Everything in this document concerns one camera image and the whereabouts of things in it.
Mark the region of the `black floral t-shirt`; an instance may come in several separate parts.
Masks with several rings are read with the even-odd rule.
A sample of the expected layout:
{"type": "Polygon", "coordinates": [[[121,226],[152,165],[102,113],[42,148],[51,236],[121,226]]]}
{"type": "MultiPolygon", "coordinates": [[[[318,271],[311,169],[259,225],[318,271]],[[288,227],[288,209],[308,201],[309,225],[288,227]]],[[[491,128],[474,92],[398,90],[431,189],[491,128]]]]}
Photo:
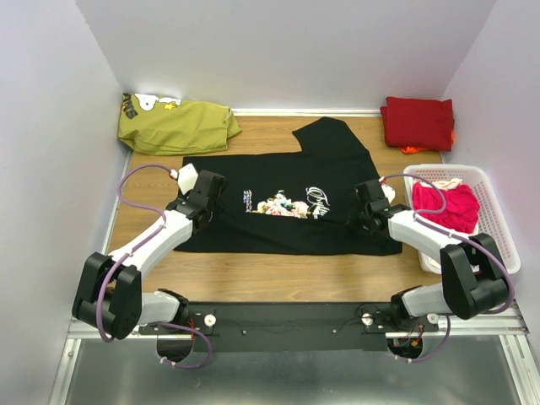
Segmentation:
{"type": "Polygon", "coordinates": [[[341,120],[323,117],[293,132],[296,153],[187,157],[227,186],[211,224],[180,251],[390,256],[402,244],[353,225],[354,188],[380,176],[369,150],[341,120]]]}

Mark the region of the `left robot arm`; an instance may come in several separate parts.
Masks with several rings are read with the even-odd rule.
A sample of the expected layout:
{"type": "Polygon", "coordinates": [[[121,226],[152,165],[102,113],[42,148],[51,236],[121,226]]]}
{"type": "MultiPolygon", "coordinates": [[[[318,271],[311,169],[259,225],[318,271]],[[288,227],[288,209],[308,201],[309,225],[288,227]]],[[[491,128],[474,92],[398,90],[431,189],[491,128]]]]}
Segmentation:
{"type": "Polygon", "coordinates": [[[186,165],[170,170],[178,195],[142,234],[108,253],[85,261],[72,315],[98,330],[107,343],[126,338],[136,327],[160,324],[180,332],[187,323],[188,301],[169,290],[142,291],[149,273],[176,247],[190,240],[214,217],[226,188],[222,175],[186,165]]]}

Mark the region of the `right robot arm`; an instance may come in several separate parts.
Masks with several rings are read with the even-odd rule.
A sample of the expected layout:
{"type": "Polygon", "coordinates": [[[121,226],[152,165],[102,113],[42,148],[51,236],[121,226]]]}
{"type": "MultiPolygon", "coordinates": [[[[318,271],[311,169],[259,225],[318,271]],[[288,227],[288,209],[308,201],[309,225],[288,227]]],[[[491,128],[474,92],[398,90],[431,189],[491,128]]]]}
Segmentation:
{"type": "Polygon", "coordinates": [[[402,204],[392,206],[384,178],[354,187],[357,211],[348,226],[385,241],[401,242],[440,264],[441,283],[418,286],[391,297],[388,320],[400,331],[430,314],[462,320],[499,314],[514,301],[515,287],[494,239],[444,228],[402,204]]]}

